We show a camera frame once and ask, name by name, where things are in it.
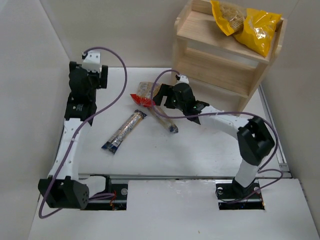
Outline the red clear pasta bag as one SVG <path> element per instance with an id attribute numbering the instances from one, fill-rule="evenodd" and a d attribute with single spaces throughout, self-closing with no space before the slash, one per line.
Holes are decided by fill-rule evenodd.
<path id="1" fill-rule="evenodd" d="M 158 83 L 155 85 L 151 96 L 153 84 L 153 82 L 140 82 L 136 93 L 130 94 L 133 102 L 144 108 L 151 108 L 152 106 L 155 106 L 156 104 L 152 98 L 159 92 L 161 85 Z"/>

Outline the yellow clear fusilli pasta bag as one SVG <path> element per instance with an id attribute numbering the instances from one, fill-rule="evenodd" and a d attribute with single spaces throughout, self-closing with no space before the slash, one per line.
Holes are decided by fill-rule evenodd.
<path id="1" fill-rule="evenodd" d="M 210 3 L 214 20 L 226 36 L 243 30 L 247 17 L 247 10 L 244 7 L 218 0 L 211 0 Z"/>

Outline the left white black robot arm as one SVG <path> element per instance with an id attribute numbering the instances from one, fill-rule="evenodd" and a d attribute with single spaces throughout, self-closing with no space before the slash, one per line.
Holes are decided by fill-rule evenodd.
<path id="1" fill-rule="evenodd" d="M 79 163 L 97 110 L 97 90 L 107 87 L 108 66 L 98 65 L 97 69 L 90 70 L 85 64 L 71 61 L 68 77 L 70 93 L 58 152 L 47 178 L 39 180 L 38 190 L 50 208 L 83 210 L 90 197 L 104 190 L 104 177 L 79 179 Z"/>

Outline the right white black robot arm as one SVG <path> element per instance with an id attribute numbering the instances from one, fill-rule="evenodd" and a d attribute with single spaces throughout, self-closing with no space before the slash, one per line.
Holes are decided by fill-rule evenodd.
<path id="1" fill-rule="evenodd" d="M 262 160 L 274 155 L 278 148 L 279 141 L 272 126 L 255 114 L 250 113 L 251 118 L 247 119 L 242 117 L 243 112 L 224 112 L 196 100 L 185 82 L 161 84 L 157 92 L 150 94 L 151 105 L 160 106 L 164 97 L 166 108 L 178 109 L 189 121 L 217 128 L 237 140 L 242 161 L 232 180 L 228 202 L 233 204 L 251 197 L 255 193 L 252 184 L 256 174 L 263 168 Z"/>

